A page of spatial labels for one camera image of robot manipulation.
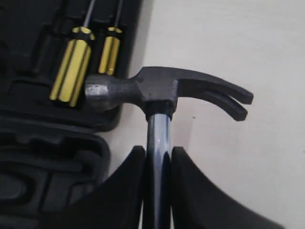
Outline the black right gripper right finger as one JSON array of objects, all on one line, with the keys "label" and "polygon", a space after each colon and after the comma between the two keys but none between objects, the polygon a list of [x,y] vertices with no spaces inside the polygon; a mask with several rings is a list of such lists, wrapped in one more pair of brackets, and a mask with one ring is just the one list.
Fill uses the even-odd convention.
[{"label": "black right gripper right finger", "polygon": [[219,189],[200,171],[183,147],[173,148],[171,182],[176,229],[283,228]]}]

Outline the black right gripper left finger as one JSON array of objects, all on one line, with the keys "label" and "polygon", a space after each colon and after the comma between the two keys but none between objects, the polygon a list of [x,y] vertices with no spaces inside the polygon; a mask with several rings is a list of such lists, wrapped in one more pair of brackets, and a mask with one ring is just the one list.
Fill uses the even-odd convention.
[{"label": "black right gripper left finger", "polygon": [[52,229],[136,229],[142,204],[145,150],[134,146],[96,190],[50,219]]}]

